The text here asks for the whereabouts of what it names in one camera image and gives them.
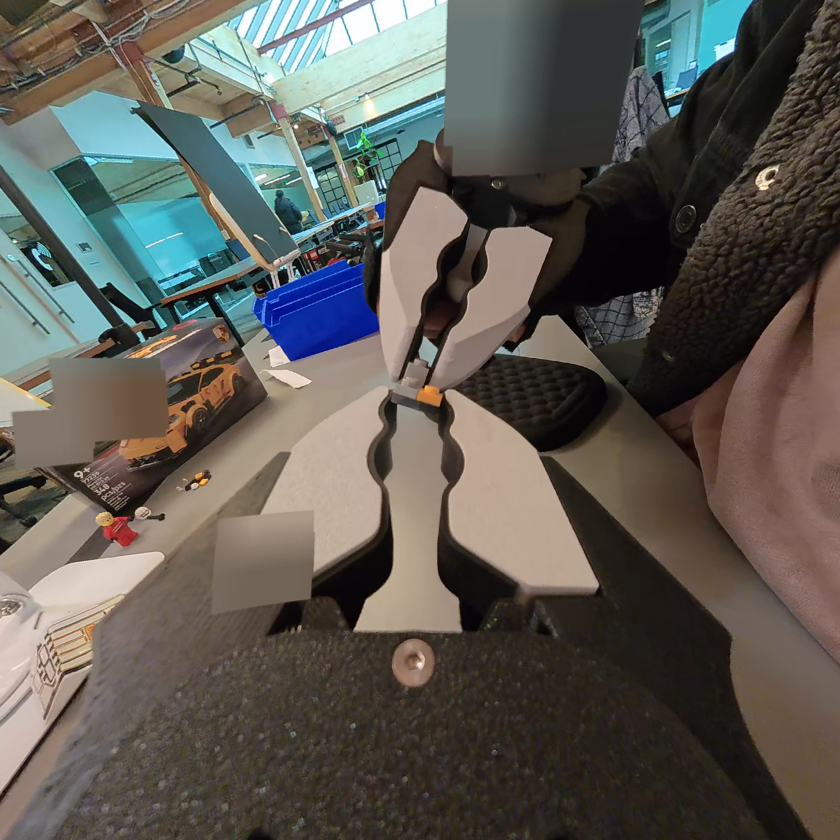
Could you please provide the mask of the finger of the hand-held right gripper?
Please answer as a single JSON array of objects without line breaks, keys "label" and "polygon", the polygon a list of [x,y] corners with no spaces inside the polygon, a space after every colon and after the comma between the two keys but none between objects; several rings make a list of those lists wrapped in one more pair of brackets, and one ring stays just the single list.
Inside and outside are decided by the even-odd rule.
[{"label": "finger of the hand-held right gripper", "polygon": [[465,309],[441,342],[430,386],[441,392],[476,373],[530,312],[529,300],[552,244],[531,227],[490,231],[487,267],[465,296]]},{"label": "finger of the hand-held right gripper", "polygon": [[419,187],[381,257],[381,346],[391,380],[399,382],[423,337],[428,295],[438,287],[443,251],[468,226],[446,193]]}]

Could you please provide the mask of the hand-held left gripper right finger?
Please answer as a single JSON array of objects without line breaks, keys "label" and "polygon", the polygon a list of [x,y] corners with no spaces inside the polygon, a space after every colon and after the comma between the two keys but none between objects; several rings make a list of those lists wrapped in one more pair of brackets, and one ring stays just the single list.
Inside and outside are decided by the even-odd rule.
[{"label": "hand-held left gripper right finger", "polygon": [[500,599],[594,596],[600,585],[539,451],[467,396],[448,391],[440,426],[441,582],[462,624]]}]

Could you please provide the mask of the grey lego plate orange ends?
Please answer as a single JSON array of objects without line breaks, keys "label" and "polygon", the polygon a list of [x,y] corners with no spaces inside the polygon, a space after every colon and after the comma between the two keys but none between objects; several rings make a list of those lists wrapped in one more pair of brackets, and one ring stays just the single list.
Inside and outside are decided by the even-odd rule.
[{"label": "grey lego plate orange ends", "polygon": [[437,387],[427,383],[429,375],[429,366],[425,360],[416,359],[410,363],[403,378],[392,389],[392,402],[424,411],[438,410],[443,395]]}]

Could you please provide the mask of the black lego set box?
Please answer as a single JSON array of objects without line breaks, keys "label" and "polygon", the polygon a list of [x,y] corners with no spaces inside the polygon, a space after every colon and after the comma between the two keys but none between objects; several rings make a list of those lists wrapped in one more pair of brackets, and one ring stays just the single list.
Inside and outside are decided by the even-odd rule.
[{"label": "black lego set box", "polygon": [[119,355],[156,360],[166,378],[162,437],[97,443],[87,464],[37,468],[114,516],[128,516],[175,470],[266,397],[266,388],[221,318],[194,318]]}]

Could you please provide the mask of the red lego minifigure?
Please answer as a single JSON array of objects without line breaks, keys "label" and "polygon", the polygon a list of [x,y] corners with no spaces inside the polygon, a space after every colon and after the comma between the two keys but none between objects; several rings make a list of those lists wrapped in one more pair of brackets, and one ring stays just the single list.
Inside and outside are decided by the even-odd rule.
[{"label": "red lego minifigure", "polygon": [[115,517],[107,511],[100,512],[95,517],[102,537],[122,548],[128,548],[140,536],[130,525],[133,520],[134,516]]}]

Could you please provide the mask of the person's right hand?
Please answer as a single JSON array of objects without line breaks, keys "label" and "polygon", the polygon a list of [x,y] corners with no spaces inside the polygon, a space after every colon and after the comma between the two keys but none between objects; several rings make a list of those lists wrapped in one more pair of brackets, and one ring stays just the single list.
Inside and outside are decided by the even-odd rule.
[{"label": "person's right hand", "polygon": [[423,336],[438,346],[449,325],[459,316],[460,309],[460,304],[447,296],[432,299],[423,318]]}]

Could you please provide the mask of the green potted plant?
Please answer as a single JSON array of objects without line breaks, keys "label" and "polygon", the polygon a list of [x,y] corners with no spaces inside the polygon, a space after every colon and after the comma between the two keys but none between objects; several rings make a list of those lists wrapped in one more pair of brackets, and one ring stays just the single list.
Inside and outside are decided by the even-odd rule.
[{"label": "green potted plant", "polygon": [[374,183],[377,189],[382,190],[385,180],[379,163],[380,155],[363,129],[352,152],[352,167],[357,182]]}]

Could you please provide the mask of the blue plastic bin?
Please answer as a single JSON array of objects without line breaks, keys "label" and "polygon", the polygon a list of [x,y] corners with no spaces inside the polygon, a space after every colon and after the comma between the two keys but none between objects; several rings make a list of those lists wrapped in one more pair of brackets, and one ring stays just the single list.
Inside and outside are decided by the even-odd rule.
[{"label": "blue plastic bin", "polygon": [[279,288],[269,289],[264,297],[255,299],[253,313],[260,322],[264,322],[270,304],[282,306],[294,300],[309,297],[317,291],[329,289],[343,280],[361,280],[363,272],[363,263],[352,266],[343,259],[336,261]]},{"label": "blue plastic bin", "polygon": [[264,325],[290,361],[338,349],[380,329],[362,279],[343,280],[282,306],[271,304]]}]

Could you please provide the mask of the black quilted cushion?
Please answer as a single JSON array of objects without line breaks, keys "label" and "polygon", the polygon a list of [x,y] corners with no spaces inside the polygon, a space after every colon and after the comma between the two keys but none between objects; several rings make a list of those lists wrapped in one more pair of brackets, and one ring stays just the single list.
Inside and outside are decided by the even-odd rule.
[{"label": "black quilted cushion", "polygon": [[607,402],[606,384],[588,368],[504,353],[455,390],[505,421],[540,453],[582,436]]}]

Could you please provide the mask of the wooden office desk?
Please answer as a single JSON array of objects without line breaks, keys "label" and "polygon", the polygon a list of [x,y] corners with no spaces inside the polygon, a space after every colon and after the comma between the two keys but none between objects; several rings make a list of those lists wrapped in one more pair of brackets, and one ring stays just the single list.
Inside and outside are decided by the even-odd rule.
[{"label": "wooden office desk", "polygon": [[197,303],[200,307],[206,306],[216,319],[221,319],[226,324],[227,329],[234,336],[235,340],[241,344],[243,340],[233,320],[224,309],[224,304],[219,298],[219,295],[222,291],[240,280],[250,288],[255,281],[268,279],[269,288],[272,288],[272,275],[269,271],[271,268],[272,266],[268,268],[259,266],[253,258],[247,258],[209,277],[202,278],[189,287],[163,297],[155,306],[169,312],[173,324],[180,323],[186,318],[185,316],[181,316],[177,310],[177,306],[180,303],[193,302]]}]

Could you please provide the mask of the black tilted board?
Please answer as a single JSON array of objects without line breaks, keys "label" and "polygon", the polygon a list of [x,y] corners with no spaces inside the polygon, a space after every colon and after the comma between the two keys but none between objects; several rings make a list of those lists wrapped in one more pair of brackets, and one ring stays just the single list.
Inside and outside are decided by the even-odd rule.
[{"label": "black tilted board", "polygon": [[201,118],[141,102],[132,111],[202,179],[216,215],[259,268],[276,274],[300,257],[294,238]]}]

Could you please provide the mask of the plaid cloth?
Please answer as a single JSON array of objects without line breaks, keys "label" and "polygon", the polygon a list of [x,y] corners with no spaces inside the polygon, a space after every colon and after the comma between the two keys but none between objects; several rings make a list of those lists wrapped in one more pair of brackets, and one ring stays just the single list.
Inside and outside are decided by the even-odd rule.
[{"label": "plaid cloth", "polygon": [[[669,121],[662,91],[647,69],[632,70],[626,84],[623,108],[616,141],[609,164],[598,175],[614,165],[629,161],[641,150],[649,136]],[[576,321],[589,347],[599,347],[647,336],[665,298],[665,290],[636,292],[617,297],[595,308],[577,308]]]}]

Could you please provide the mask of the white book stand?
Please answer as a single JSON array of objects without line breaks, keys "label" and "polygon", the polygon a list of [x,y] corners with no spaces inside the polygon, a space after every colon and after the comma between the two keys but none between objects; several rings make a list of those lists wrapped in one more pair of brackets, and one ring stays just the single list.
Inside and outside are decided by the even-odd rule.
[{"label": "white book stand", "polygon": [[37,645],[64,616],[129,594],[163,560],[159,552],[69,563],[27,589],[1,573],[1,791],[5,792],[60,713],[45,721],[32,687]]}]

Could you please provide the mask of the black office chair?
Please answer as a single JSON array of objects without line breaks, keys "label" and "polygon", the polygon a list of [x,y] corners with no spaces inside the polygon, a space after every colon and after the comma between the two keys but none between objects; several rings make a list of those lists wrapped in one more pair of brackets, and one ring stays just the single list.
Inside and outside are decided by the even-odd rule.
[{"label": "black office chair", "polygon": [[116,309],[132,319],[135,326],[140,326],[135,332],[143,340],[149,340],[163,332],[162,326],[155,319],[153,307],[142,307],[112,283],[101,287],[100,292]]}]

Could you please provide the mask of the person's pink garment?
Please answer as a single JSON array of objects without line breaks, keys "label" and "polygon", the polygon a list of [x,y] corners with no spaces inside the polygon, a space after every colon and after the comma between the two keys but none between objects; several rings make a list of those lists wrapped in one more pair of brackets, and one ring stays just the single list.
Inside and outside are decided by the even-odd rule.
[{"label": "person's pink garment", "polygon": [[839,660],[839,254],[751,351],[656,419],[700,468],[708,507]]}]

